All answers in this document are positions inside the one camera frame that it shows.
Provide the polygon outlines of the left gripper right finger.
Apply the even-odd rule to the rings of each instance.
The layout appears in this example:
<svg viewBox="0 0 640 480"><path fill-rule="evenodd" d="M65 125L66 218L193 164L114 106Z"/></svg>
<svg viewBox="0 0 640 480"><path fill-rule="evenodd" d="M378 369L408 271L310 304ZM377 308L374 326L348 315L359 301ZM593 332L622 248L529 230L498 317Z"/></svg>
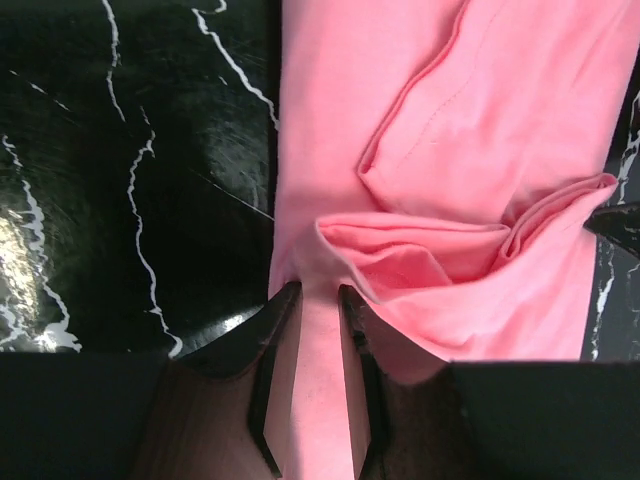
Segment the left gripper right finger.
<svg viewBox="0 0 640 480"><path fill-rule="evenodd" d="M338 293L359 479L635 479L635 362L443 363Z"/></svg>

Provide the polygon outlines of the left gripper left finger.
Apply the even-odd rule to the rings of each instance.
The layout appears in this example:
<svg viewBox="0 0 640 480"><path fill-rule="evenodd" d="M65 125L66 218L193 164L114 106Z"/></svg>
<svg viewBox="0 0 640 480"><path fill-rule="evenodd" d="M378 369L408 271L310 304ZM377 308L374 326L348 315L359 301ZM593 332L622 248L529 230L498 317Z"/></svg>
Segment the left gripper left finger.
<svg viewBox="0 0 640 480"><path fill-rule="evenodd" d="M5 353L5 479L278 479L290 437L302 288L178 359Z"/></svg>

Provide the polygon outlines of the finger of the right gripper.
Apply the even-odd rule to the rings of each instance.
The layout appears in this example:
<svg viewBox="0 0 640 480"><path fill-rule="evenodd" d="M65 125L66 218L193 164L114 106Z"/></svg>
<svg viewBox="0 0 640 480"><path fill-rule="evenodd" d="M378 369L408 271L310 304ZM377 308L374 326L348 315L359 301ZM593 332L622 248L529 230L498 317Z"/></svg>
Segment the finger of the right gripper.
<svg viewBox="0 0 640 480"><path fill-rule="evenodd" d="M640 258L640 205L638 202L596 209L584 227Z"/></svg>

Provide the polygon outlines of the pink t-shirt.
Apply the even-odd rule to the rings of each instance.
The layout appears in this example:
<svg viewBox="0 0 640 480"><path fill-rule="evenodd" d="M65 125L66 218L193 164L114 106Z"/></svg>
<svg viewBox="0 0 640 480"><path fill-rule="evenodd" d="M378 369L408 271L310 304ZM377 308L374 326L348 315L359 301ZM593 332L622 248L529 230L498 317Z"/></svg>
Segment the pink t-shirt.
<svg viewBox="0 0 640 480"><path fill-rule="evenodd" d="M286 1L271 291L303 287L288 479L352 479L338 290L441 361L580 357L635 1Z"/></svg>

